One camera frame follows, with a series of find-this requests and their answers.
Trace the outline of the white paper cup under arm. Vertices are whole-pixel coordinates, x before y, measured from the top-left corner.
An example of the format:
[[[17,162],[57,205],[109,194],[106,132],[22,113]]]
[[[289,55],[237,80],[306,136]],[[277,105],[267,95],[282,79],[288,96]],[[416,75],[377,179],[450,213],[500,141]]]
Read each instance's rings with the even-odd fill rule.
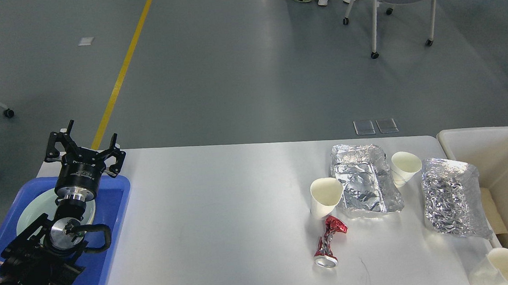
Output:
[[[336,178],[319,178],[310,185],[310,213],[315,219],[330,215],[340,202],[343,186]]]

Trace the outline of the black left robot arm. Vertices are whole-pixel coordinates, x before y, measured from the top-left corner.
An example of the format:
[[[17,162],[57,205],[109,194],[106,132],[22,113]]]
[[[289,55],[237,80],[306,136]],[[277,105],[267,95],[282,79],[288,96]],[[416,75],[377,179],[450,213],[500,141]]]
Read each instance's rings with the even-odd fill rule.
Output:
[[[112,135],[109,148],[101,152],[78,147],[65,131],[51,132],[44,161],[60,162],[55,185],[57,209],[53,218],[39,215],[2,251],[0,285],[72,285],[84,271],[77,261],[85,253],[101,253],[112,245],[106,224],[83,222],[86,203],[98,196],[102,174],[115,178],[126,153]]]

